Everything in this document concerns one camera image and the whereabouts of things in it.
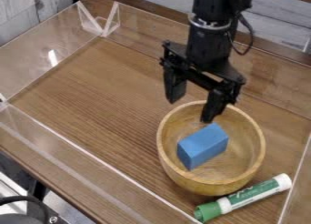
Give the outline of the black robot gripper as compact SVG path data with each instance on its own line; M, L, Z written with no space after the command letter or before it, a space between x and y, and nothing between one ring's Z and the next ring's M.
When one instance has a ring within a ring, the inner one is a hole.
M237 24L242 19L230 19L223 25L207 25L195 20L190 24L187 44L170 40L163 42L165 54L161 65L165 70L166 97L174 104L186 93L187 82L210 90L207 103L202 110L201 121L210 123L237 97L246 78L230 62L231 51L241 52L234 46Z

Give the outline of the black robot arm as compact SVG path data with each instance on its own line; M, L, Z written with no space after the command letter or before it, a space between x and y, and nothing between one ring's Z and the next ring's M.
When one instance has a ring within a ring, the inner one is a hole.
M250 23L242 15L249 8L251 0L194 0L187 43L163 42L161 65L167 100L174 103L185 96L190 82L207 89L209 99L201 114L206 123L237 102L246 84L230 55L237 51L237 27Z

